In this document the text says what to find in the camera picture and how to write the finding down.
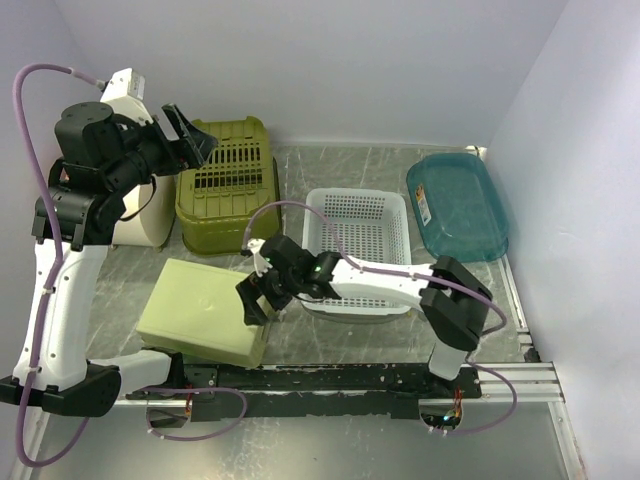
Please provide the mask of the pale yellow perforated basket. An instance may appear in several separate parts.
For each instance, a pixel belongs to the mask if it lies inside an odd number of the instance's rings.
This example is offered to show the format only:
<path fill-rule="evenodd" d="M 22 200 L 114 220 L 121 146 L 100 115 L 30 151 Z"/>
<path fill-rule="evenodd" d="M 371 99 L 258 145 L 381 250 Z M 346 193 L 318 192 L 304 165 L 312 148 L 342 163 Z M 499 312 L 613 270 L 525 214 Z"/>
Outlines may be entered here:
<path fill-rule="evenodd" d="M 136 332 L 148 347 L 256 368 L 262 363 L 269 329 L 244 323 L 236 286 L 246 277 L 243 272 L 169 259 Z"/>

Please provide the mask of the olive green plastic tub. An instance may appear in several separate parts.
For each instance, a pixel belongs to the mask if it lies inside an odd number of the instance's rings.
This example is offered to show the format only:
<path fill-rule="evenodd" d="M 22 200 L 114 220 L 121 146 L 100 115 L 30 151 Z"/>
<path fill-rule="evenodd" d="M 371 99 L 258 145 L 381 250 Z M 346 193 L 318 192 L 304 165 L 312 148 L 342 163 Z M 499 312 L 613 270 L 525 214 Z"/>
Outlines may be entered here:
<path fill-rule="evenodd" d="M 218 144 L 200 169 L 178 176 L 175 210 L 183 243 L 199 256 L 237 254 L 252 215 L 280 199 L 268 131 L 253 116 L 193 124 Z"/>

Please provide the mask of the white plastic tray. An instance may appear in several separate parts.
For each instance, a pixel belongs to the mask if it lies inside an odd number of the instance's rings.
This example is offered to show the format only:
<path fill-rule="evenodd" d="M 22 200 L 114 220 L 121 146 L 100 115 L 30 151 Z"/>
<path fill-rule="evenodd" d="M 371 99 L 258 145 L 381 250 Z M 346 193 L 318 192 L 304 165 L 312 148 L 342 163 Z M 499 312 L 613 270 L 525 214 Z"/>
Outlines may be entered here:
<path fill-rule="evenodd" d="M 359 260 L 408 265 L 411 248 L 406 203 L 398 193 L 355 188 L 318 188 L 306 204 L 324 214 L 345 252 Z M 351 298 L 304 302 L 311 315 L 339 323 L 386 323 L 409 311 L 382 300 Z"/>

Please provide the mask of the translucent blue plastic container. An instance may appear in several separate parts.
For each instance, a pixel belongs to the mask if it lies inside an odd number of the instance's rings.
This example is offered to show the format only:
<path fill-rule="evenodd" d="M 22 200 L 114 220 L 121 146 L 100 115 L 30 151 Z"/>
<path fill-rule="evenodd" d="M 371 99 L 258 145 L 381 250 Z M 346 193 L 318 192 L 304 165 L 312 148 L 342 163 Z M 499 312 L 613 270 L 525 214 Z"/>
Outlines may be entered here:
<path fill-rule="evenodd" d="M 428 155 L 409 168 L 406 184 L 422 242 L 432 257 L 469 263 L 506 254 L 509 221 L 479 157 Z"/>

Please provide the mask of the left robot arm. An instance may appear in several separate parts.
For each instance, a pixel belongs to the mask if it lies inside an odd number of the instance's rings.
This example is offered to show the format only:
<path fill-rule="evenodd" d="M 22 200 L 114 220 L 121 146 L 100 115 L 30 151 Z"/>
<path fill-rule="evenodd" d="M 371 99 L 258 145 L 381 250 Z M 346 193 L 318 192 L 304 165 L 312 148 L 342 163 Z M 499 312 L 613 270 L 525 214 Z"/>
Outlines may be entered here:
<path fill-rule="evenodd" d="M 1 400 L 67 417 L 101 417 L 123 389 L 114 360 L 87 359 L 83 341 L 97 275 L 115 226 L 128 221 L 125 197 L 161 176 L 198 169 L 217 139 L 186 119 L 174 104 L 163 111 L 177 137 L 168 139 L 156 118 L 118 113 L 102 102 L 66 108 L 54 127 L 61 157 L 36 202 L 37 285 L 45 317 L 33 317 L 21 358 L 1 380 Z"/>

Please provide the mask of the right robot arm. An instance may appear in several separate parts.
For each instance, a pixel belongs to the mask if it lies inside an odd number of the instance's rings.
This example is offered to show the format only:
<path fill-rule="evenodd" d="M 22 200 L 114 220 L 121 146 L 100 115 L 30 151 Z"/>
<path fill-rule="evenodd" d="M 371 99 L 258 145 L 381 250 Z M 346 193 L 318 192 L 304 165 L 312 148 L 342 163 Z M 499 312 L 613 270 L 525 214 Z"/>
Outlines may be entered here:
<path fill-rule="evenodd" d="M 365 298 L 422 312 L 436 335 L 424 384 L 439 398 L 457 388 L 458 374 L 479 344 L 492 305 L 491 292 L 452 257 L 422 265 L 365 262 L 333 251 L 314 255 L 285 235 L 252 239 L 243 254 L 254 263 L 254 270 L 236 285 L 247 325 L 269 322 L 259 299 L 275 311 L 294 299 Z"/>

